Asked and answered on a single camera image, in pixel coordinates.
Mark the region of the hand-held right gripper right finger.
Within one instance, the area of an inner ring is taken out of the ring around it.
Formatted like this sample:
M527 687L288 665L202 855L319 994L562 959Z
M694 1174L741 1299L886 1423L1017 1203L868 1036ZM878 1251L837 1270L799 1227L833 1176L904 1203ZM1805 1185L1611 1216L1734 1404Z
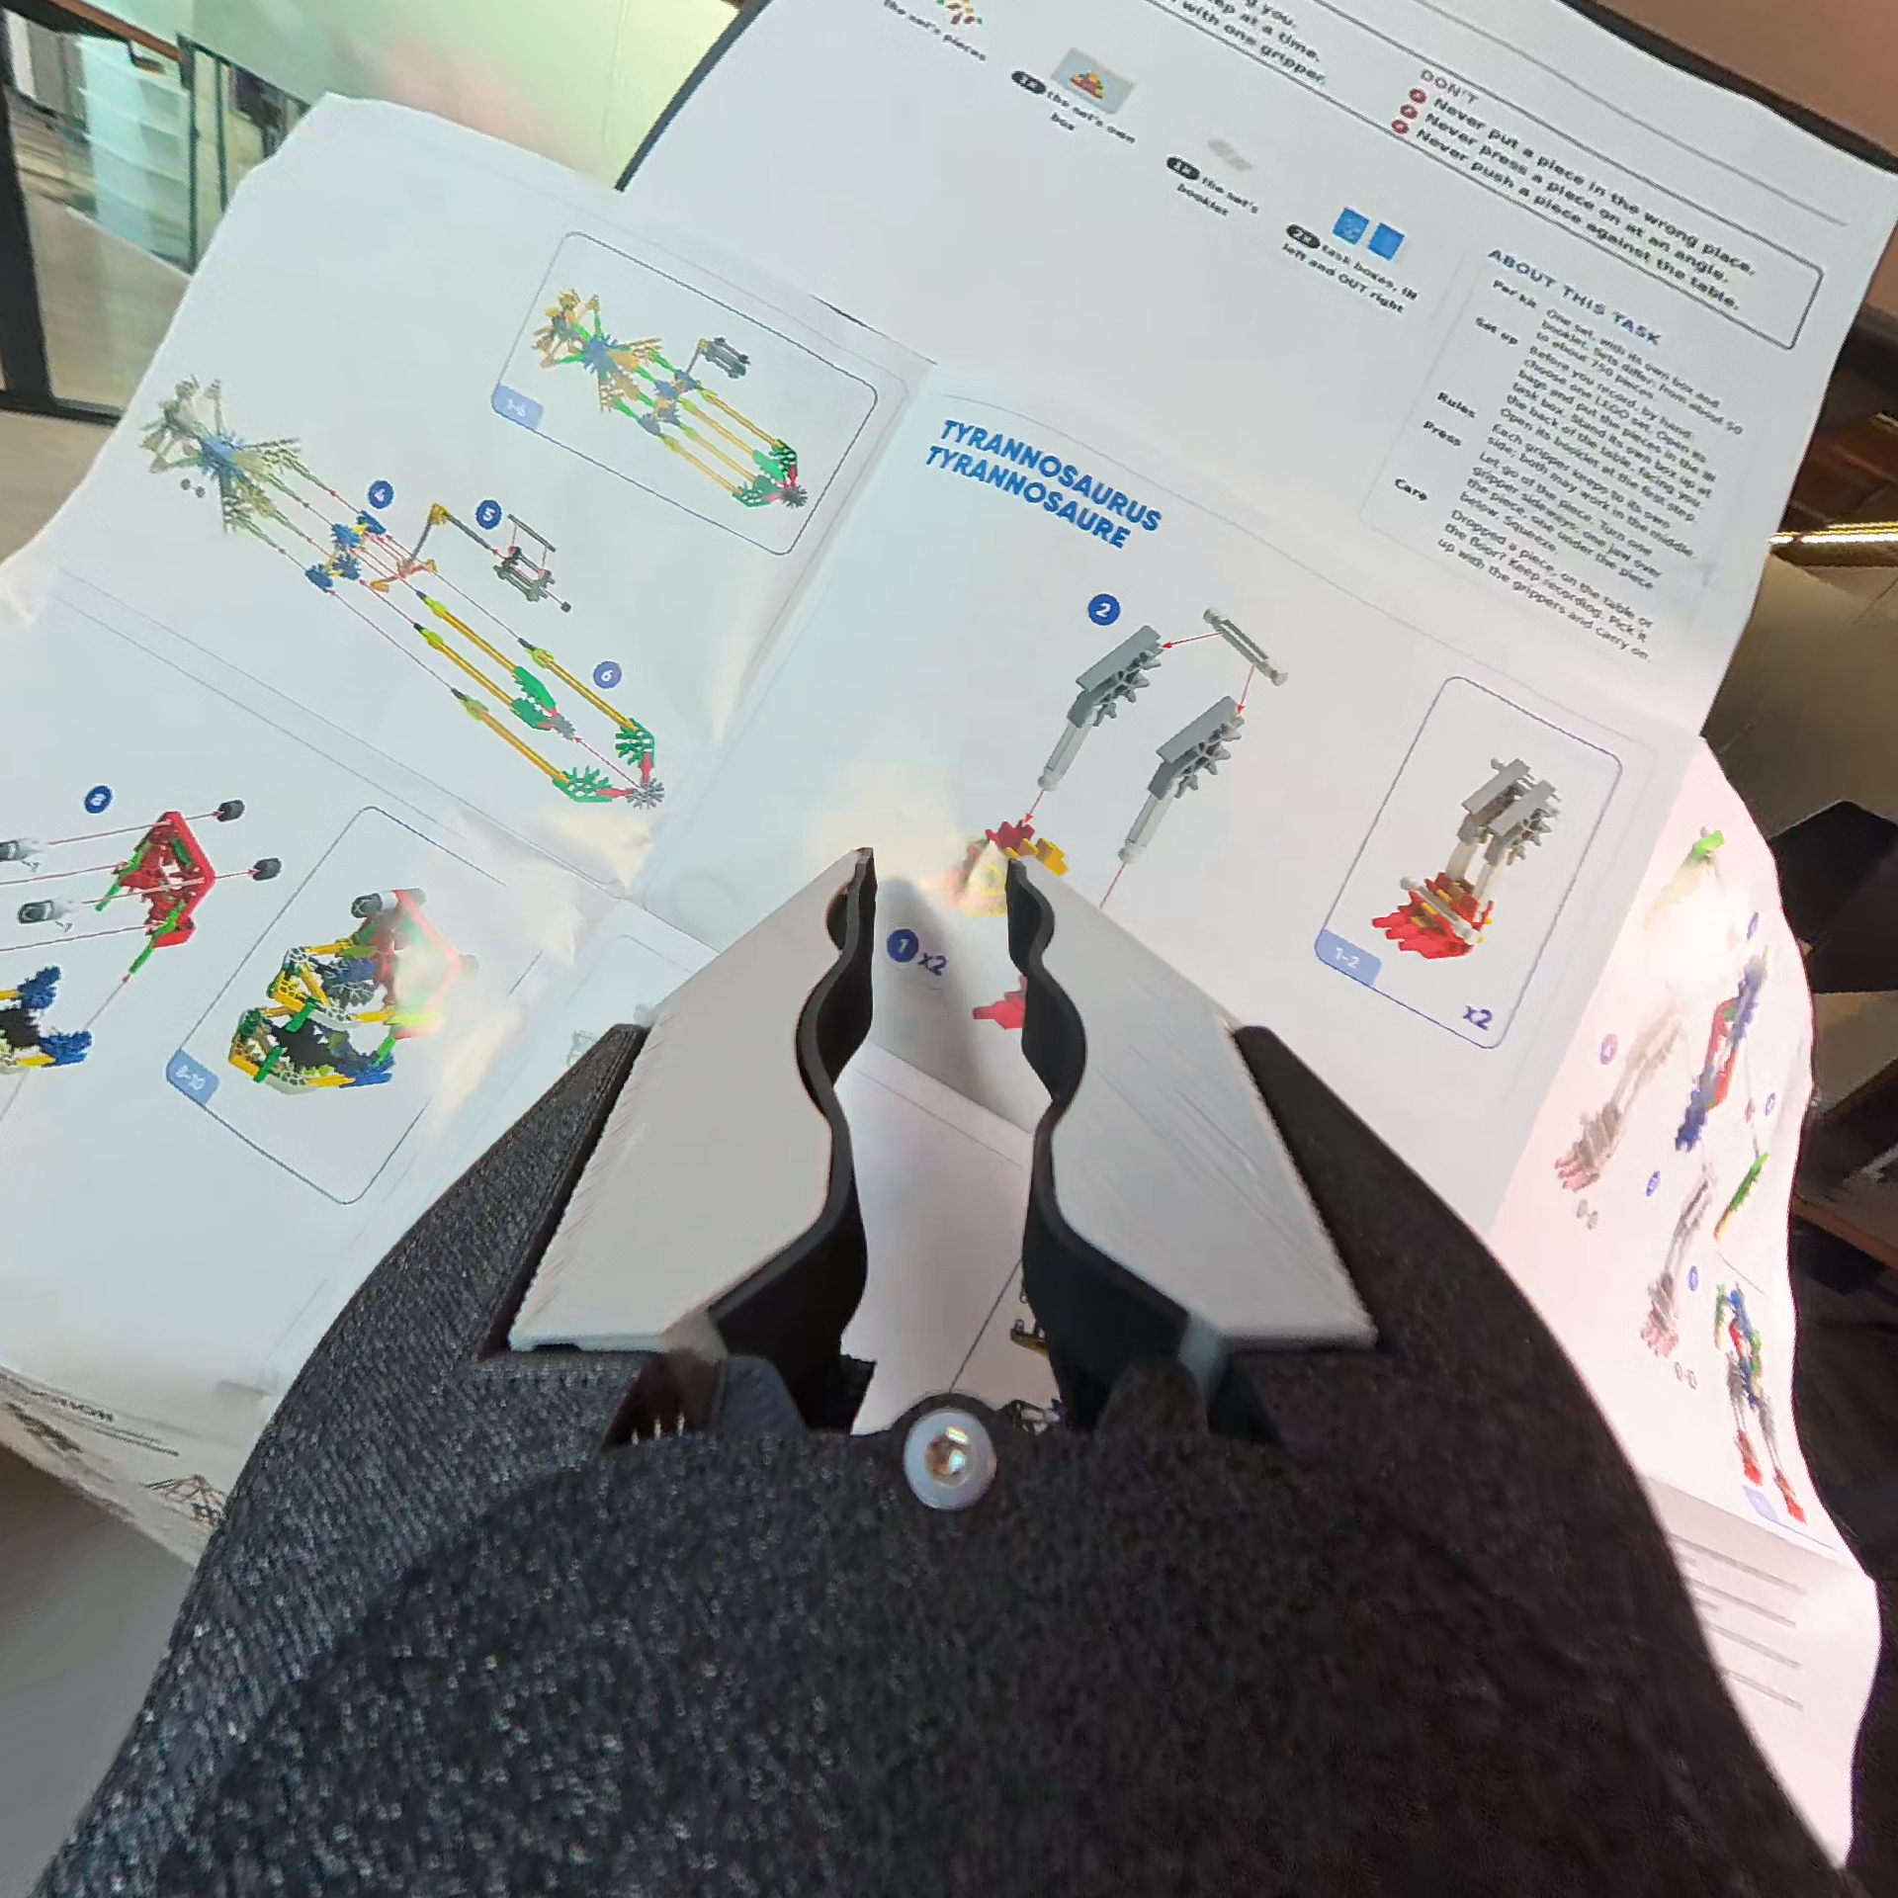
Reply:
M1034 861L1008 867L1034 1127L1023 1292L1064 1421L1142 1363L1216 1407L1233 1359L1378 1340L1238 1021Z

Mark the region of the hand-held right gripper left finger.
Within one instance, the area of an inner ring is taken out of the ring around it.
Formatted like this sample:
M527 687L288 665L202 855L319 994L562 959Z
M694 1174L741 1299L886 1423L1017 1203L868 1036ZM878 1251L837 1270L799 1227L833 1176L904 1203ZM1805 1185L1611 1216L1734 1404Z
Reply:
M765 1361L807 1414L852 1420L868 1240L837 1081L870 1030L875 894L850 849L654 1010L511 1350Z

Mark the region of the white printed task sheet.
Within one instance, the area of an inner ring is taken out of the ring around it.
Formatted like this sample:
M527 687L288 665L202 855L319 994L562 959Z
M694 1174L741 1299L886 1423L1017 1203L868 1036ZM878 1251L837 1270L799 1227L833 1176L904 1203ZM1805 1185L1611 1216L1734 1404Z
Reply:
M626 189L1696 728L1894 158L1567 4L748 4Z

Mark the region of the folded building instruction booklet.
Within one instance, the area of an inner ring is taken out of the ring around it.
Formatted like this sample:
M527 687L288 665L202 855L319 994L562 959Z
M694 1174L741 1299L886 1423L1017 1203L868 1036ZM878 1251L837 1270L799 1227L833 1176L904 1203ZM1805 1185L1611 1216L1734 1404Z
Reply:
M326 102L4 586L4 1406L202 1538L46 1894L1831 1891L1452 1201L1685 760L1242 496ZM852 1420L507 1344L654 1010L850 849ZM1064 1421L1008 867L1238 1021L1378 1340ZM1358 1127L1383 1127L1383 1138Z

